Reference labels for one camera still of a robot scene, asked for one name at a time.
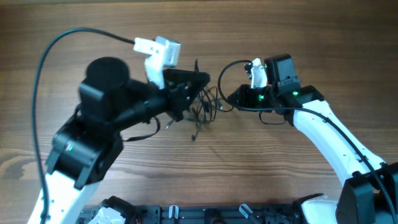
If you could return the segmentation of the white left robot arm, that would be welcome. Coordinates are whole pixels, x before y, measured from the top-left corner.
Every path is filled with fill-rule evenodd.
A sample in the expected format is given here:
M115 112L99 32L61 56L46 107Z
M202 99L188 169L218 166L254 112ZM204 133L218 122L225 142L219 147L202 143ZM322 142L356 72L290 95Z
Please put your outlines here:
M55 133L42 190L30 223L73 223L124 147L121 132L149 123L162 113L183 119L210 76L168 68L165 88L129 75L124 61L102 57L92 61L80 83L80 104Z

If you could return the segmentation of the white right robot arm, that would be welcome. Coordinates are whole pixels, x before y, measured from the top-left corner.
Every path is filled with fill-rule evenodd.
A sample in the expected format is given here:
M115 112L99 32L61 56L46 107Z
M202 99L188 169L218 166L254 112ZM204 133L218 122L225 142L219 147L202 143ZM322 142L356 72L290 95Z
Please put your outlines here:
M225 102L240 111L283 116L311 140L342 185L338 199L313 194L296 200L289 223L397 223L397 164L366 148L314 86L301 86L289 54L240 62L251 82Z

